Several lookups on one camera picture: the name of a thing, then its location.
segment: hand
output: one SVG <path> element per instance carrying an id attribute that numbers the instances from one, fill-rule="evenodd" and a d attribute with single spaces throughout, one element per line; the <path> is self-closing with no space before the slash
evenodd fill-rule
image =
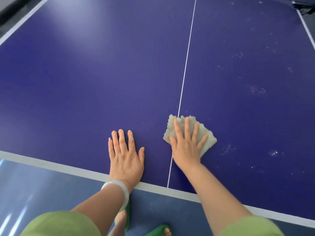
<path id="1" fill-rule="evenodd" d="M 119 130 L 119 141 L 116 131 L 112 132 L 112 139 L 108 139 L 109 158 L 111 169 L 109 178 L 122 181 L 129 193 L 139 183 L 144 170 L 144 147 L 139 150 L 139 157 L 136 152 L 135 141 L 132 131 L 128 131 L 128 147 L 126 145 L 124 131 Z"/>
<path id="2" fill-rule="evenodd" d="M 174 120 L 174 127 L 177 136 L 170 137 L 169 140 L 172 146 L 172 157 L 176 165 L 184 172 L 185 175 L 194 166 L 200 165 L 200 150 L 206 142 L 208 135 L 204 135 L 201 141 L 197 144 L 198 123 L 195 123 L 192 137 L 190 138 L 189 117 L 185 120 L 185 138 L 179 128 L 177 119 Z"/>

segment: green shirt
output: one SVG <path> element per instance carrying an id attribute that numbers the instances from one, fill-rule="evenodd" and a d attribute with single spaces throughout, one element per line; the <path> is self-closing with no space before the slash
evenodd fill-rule
<path id="1" fill-rule="evenodd" d="M 29 223 L 21 236 L 100 236 L 87 216 L 73 211 L 45 213 Z M 220 236 L 284 236 L 269 219 L 250 216 L 227 226 Z"/>

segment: gray rag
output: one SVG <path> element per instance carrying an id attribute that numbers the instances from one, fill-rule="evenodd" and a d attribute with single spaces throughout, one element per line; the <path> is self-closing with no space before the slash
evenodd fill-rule
<path id="1" fill-rule="evenodd" d="M 163 139 L 171 144 L 169 137 L 174 137 L 177 141 L 176 133 L 175 133 L 175 127 L 174 127 L 174 119 L 177 118 L 176 116 L 170 115 L 167 123 L 167 129 L 164 133 Z M 181 116 L 180 118 L 177 118 L 179 128 L 181 130 L 181 133 L 184 135 L 185 131 L 185 117 Z M 208 139 L 203 145 L 201 151 L 200 151 L 200 157 L 203 156 L 203 154 L 206 153 L 206 151 L 212 147 L 216 142 L 217 139 L 213 136 L 212 132 L 209 131 L 202 123 L 199 123 L 195 117 L 189 116 L 189 128 L 190 128 L 190 136 L 192 135 L 192 132 L 194 131 L 195 123 L 199 124 L 199 131 L 198 131 L 198 137 L 197 137 L 197 143 L 199 143 L 204 135 L 208 135 Z"/>

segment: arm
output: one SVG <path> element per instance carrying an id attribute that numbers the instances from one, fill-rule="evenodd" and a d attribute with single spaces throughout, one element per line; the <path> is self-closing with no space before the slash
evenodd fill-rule
<path id="1" fill-rule="evenodd" d="M 112 132 L 112 140 L 108 139 L 108 151 L 111 159 L 109 177 L 111 180 L 122 181 L 128 191 L 139 183 L 144 170 L 144 147 L 136 153 L 134 138 L 128 131 L 128 147 L 126 145 L 124 131 Z M 124 203 L 124 192 L 120 186 L 111 184 L 101 191 L 79 204 L 72 211 L 80 212 L 89 217 L 99 229 L 101 235 L 106 235 Z"/>
<path id="2" fill-rule="evenodd" d="M 177 142 L 170 137 L 172 157 L 197 192 L 211 230 L 218 236 L 226 226 L 252 214 L 200 163 L 200 149 L 208 136 L 197 144 L 198 124 L 192 137 L 189 118 L 186 118 L 184 137 L 176 119 L 174 126 Z"/>

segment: green slipper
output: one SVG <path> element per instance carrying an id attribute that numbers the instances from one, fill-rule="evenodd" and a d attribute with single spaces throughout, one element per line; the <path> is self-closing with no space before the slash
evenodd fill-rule
<path id="1" fill-rule="evenodd" d="M 168 228 L 171 231 L 171 236 L 173 236 L 173 231 L 168 224 L 162 224 L 159 227 L 152 230 L 150 233 L 146 234 L 145 236 L 164 236 L 164 229 Z"/>
<path id="2" fill-rule="evenodd" d="M 128 204 L 127 204 L 125 210 L 127 212 L 127 222 L 126 222 L 125 232 L 127 232 L 129 229 L 129 224 L 130 224 L 130 197 L 129 197 L 129 201 L 128 201 Z"/>

